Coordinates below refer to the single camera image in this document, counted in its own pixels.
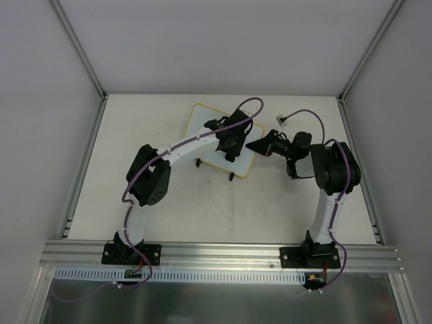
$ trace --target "black mounting plate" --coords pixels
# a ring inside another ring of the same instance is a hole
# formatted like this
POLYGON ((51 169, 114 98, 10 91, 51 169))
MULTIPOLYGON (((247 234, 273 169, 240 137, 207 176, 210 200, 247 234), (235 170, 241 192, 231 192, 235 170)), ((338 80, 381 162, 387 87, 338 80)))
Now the black mounting plate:
MULTIPOLYGON (((162 245, 141 244, 139 251, 146 256, 151 265, 158 266, 161 262, 162 245)), ((103 265, 137 265, 139 262, 140 257, 138 255, 136 255, 136 258, 132 258, 132 260, 130 258, 125 260, 112 241, 106 243, 103 249, 101 260, 103 265)))
POLYGON ((330 250, 329 254, 314 255, 309 259, 302 258, 290 258, 298 252, 298 247, 282 247, 279 249, 279 258, 281 261, 281 267, 283 269, 294 269, 294 268, 322 268, 327 262, 328 269, 340 269, 340 257, 339 251, 336 247, 330 250))

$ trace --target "orange border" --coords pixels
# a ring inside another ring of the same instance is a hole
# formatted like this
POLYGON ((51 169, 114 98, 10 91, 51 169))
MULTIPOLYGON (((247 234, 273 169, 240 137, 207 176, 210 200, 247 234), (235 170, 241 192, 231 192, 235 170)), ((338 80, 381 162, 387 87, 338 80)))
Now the orange border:
MULTIPOLYGON (((216 108, 204 105, 203 103, 196 103, 195 105, 192 106, 192 110, 190 111, 190 115, 189 115, 189 119, 188 119, 188 124, 186 125, 186 129, 184 130, 183 137, 186 136, 186 132, 188 131, 188 128, 189 128, 190 119, 192 118, 192 114, 194 113, 195 106, 197 106, 197 105, 200 105, 202 107, 205 107, 205 108, 208 108, 208 109, 211 109, 211 110, 215 110, 215 111, 217 111, 219 113, 222 113, 224 115, 227 115, 227 116, 230 115, 229 113, 226 113, 226 112, 224 112, 222 110, 219 110, 219 109, 216 109, 216 108)), ((263 133, 261 134, 261 138, 263 138, 263 135, 264 135, 264 132, 265 132, 264 127, 262 125, 259 125, 259 124, 256 124, 256 123, 254 123, 254 126, 259 127, 259 128, 261 128, 263 130, 263 133)), ((248 171, 246 172, 246 175, 236 174, 236 176, 238 176, 239 178, 243 178, 243 179, 246 178, 247 176, 249 176, 250 168, 252 167, 252 164, 254 163, 254 160, 255 160, 255 155, 256 155, 256 153, 254 153, 254 156, 252 157, 252 161, 250 162, 250 165, 249 165, 248 171)), ((223 167, 220 167, 220 166, 215 165, 213 163, 210 163, 208 161, 205 161, 205 160, 202 160, 202 159, 201 159, 201 161, 204 162, 204 163, 206 163, 206 164, 208 164, 208 165, 211 165, 212 167, 216 167, 217 169, 224 170, 225 172, 228 172, 228 173, 232 172, 231 170, 225 169, 223 167)))

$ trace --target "gray wall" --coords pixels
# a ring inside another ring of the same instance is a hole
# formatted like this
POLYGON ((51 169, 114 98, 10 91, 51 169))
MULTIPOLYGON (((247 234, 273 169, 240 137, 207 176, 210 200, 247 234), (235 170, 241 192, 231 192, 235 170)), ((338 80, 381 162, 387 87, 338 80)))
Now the gray wall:
POLYGON ((15 323, 99 98, 48 1, 2 1, 0 44, 0 323, 15 323))
POLYGON ((388 244, 432 323, 432 2, 406 1, 347 100, 388 244))
POLYGON ((61 0, 106 90, 338 95, 394 0, 61 0))

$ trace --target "yellow edge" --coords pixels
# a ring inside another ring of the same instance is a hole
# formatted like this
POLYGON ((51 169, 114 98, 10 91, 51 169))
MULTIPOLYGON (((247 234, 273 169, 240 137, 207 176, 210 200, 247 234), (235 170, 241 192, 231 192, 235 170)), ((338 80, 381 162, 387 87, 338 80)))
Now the yellow edge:
MULTIPOLYGON (((228 116, 229 116, 229 113, 226 113, 226 112, 224 112, 224 111, 222 111, 222 110, 219 110, 219 109, 216 109, 216 108, 210 107, 210 106, 208 106, 208 105, 204 105, 203 103, 196 103, 195 105, 192 106, 192 110, 190 111, 188 124, 186 125, 186 129, 184 130, 183 137, 186 136, 186 132, 188 131, 188 128, 189 128, 190 119, 192 118, 192 114, 194 113, 195 106, 197 106, 197 105, 200 105, 200 106, 206 107, 206 108, 208 108, 208 109, 215 110, 215 111, 217 111, 217 112, 219 112, 219 113, 222 113, 222 114, 224 114, 224 115, 228 115, 228 116)), ((261 134, 261 138, 263 138, 264 131, 265 131, 265 130, 264 130, 264 127, 263 127, 262 125, 260 125, 260 124, 256 124, 256 123, 254 123, 254 126, 259 127, 260 129, 263 130, 263 133, 261 134)), ((246 172, 246 175, 239 175, 239 174, 236 174, 237 177, 239 177, 239 178, 243 178, 243 179, 244 179, 244 178, 246 178, 247 176, 249 176, 250 169, 252 168, 252 164, 254 164, 255 155, 256 155, 256 153, 254 153, 254 156, 252 157, 252 161, 250 162, 250 165, 249 165, 248 171, 246 172)), ((224 170, 225 172, 228 172, 228 173, 231 173, 231 172, 232 172, 231 170, 225 169, 225 168, 223 168, 223 167, 220 167, 220 166, 215 165, 215 164, 213 164, 213 163, 210 163, 210 162, 208 162, 208 161, 205 161, 205 160, 201 160, 201 161, 204 162, 204 163, 206 163, 206 164, 208 164, 208 165, 211 165, 212 167, 216 167, 217 169, 224 170)))

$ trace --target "table surface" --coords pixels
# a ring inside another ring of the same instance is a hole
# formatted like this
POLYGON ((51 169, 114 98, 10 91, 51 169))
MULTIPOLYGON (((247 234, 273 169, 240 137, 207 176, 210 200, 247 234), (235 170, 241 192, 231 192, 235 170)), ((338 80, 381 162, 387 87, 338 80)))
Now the table surface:
MULTIPOLYGON (((69 239, 110 240, 122 226, 127 205, 120 197, 126 173, 144 144, 157 148, 179 140, 195 103, 226 112, 247 97, 237 95, 111 94, 93 148, 69 239)), ((275 117, 310 109, 323 120, 326 139, 346 141, 333 97, 263 96, 256 122, 280 130, 275 117)), ((254 112, 258 102, 243 108, 254 112)), ((299 131, 321 141, 315 117, 300 113, 282 129, 292 139, 299 131)), ((285 159, 257 155, 246 179, 228 180, 220 169, 194 161, 171 174, 167 196, 148 208, 146 240, 168 242, 301 243, 317 208, 315 179, 291 180, 285 159)), ((336 235, 344 244, 375 244, 360 186, 342 210, 336 235)))

